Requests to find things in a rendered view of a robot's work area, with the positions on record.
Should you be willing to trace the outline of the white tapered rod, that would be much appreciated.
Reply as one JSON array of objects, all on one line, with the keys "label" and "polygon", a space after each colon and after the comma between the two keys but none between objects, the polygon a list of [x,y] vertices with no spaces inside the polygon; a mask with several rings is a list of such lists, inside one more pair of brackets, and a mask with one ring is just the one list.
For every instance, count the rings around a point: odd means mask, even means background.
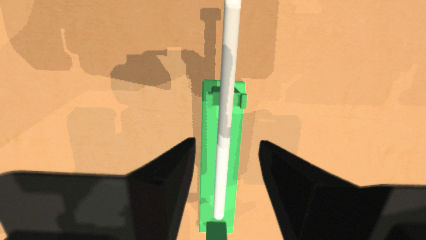
[{"label": "white tapered rod", "polygon": [[213,215],[225,211],[241,0],[224,1]]}]

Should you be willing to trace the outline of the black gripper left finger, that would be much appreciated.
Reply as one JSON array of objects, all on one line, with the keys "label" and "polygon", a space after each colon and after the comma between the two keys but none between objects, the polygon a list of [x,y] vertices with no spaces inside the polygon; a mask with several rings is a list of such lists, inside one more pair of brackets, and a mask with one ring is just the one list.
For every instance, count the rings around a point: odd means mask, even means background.
[{"label": "black gripper left finger", "polygon": [[188,137],[126,175],[16,170],[0,174],[0,224],[16,230],[177,240],[195,164]]}]

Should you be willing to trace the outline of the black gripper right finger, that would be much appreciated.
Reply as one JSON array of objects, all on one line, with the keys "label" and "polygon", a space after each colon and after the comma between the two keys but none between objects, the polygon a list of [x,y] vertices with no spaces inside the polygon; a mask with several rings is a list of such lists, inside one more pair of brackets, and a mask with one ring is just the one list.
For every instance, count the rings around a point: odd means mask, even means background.
[{"label": "black gripper right finger", "polygon": [[359,186],[268,140],[258,157],[283,240],[385,240],[397,223],[426,223],[426,185]]}]

